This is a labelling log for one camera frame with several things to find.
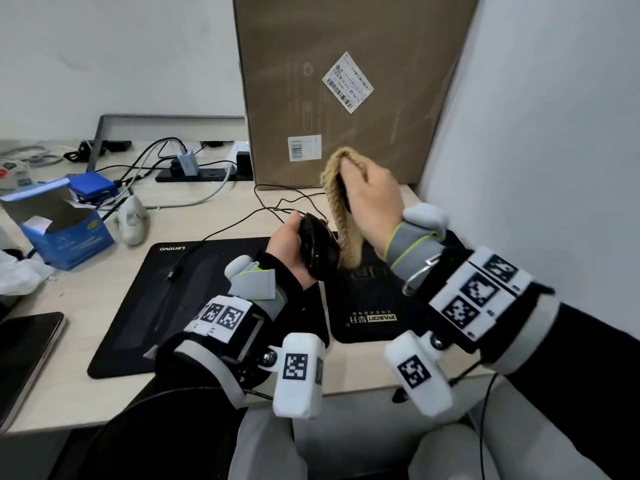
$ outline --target smartphone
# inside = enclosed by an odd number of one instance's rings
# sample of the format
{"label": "smartphone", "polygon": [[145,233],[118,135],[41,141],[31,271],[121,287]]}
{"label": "smartphone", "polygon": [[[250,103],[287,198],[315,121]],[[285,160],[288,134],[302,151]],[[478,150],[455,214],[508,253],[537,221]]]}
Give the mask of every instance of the smartphone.
{"label": "smartphone", "polygon": [[55,312],[0,322],[0,434],[20,411],[66,321]]}

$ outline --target cardboard box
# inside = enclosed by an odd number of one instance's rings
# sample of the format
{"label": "cardboard box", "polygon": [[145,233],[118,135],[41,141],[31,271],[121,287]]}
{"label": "cardboard box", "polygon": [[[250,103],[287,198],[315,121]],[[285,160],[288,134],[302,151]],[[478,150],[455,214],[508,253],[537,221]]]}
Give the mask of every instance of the cardboard box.
{"label": "cardboard box", "polygon": [[68,178],[0,197],[44,262],[71,269],[113,244],[93,207],[75,201]]}
{"label": "cardboard box", "polygon": [[318,186],[340,146],[418,182],[475,5],[234,0],[256,183]]}

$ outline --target black mouse pad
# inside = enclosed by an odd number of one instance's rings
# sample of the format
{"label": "black mouse pad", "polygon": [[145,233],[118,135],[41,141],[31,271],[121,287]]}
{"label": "black mouse pad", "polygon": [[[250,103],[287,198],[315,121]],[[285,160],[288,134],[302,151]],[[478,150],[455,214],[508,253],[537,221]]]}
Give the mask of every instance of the black mouse pad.
{"label": "black mouse pad", "polygon": [[403,284],[365,242],[359,268],[324,283],[333,337],[352,344],[393,340],[406,330],[418,335],[433,330],[427,308],[405,296]]}
{"label": "black mouse pad", "polygon": [[[87,373],[93,379],[153,372],[154,361],[143,357],[156,344],[184,329],[211,298],[225,294],[229,281],[225,267],[240,255],[258,256],[268,237],[206,241],[184,263],[180,276],[166,280],[171,267],[195,242],[162,242],[149,249],[127,291]],[[272,329],[271,343],[281,346],[290,332],[315,333],[329,345],[318,285],[305,291],[305,309],[285,307]]]}

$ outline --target black computer mouse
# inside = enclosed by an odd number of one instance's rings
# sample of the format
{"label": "black computer mouse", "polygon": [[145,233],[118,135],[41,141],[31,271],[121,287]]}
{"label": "black computer mouse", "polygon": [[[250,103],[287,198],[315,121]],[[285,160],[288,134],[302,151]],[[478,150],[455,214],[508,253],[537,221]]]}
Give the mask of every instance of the black computer mouse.
{"label": "black computer mouse", "polygon": [[300,254],[309,274],[318,281],[331,278],[340,263],[340,245],[329,226],[313,214],[305,214],[298,234]]}

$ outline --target wooden desk surface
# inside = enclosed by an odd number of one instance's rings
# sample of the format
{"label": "wooden desk surface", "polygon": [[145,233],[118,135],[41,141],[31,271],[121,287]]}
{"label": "wooden desk surface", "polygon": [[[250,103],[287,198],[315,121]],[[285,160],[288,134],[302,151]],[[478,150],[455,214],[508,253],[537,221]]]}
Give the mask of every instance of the wooden desk surface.
{"label": "wooden desk surface", "polygon": [[[170,154],[169,151],[167,148],[164,154]],[[228,147],[203,150],[198,154],[198,160],[202,163],[220,160],[226,158],[227,153]],[[135,155],[137,153],[120,153],[101,157],[98,168],[131,164]],[[150,158],[147,165],[155,160],[155,157]],[[113,168],[102,174],[107,178],[117,178],[124,170]],[[37,169],[35,175],[41,180],[52,180],[67,173],[83,171],[84,165],[64,161]],[[144,204],[162,205],[197,200],[211,193],[215,185],[219,183],[159,184],[149,177],[137,182],[133,188]],[[311,194],[320,190],[303,191]],[[416,195],[406,185],[402,186],[402,195],[406,205],[418,202]],[[267,205],[275,205],[281,197],[297,197],[295,192],[288,190],[261,191],[260,196]],[[319,195],[312,198],[316,206],[330,217],[325,197]],[[303,211],[313,211],[307,199],[295,202],[294,206]],[[116,240],[114,246],[69,272],[57,271],[12,312],[12,315],[20,316],[60,311],[68,317],[69,323],[9,432],[98,424],[122,411],[152,375],[94,380],[89,378],[86,370],[149,247],[156,242],[199,240],[206,234],[235,223],[259,207],[252,182],[229,182],[213,199],[201,205],[151,210],[148,238],[136,248],[128,248],[120,242],[117,224],[114,218],[109,218],[107,227]],[[269,236],[279,225],[276,217],[265,210],[213,239]],[[18,227],[4,211],[0,211],[0,226],[23,249],[30,249]],[[332,337],[325,362],[324,393],[343,394],[397,386],[396,377],[383,356],[385,343],[341,344]],[[477,357],[452,347],[440,361],[440,366],[453,377],[476,360]],[[482,368],[474,371],[474,375],[485,373],[487,371]],[[272,374],[258,390],[270,394],[274,386],[275,375]]]}

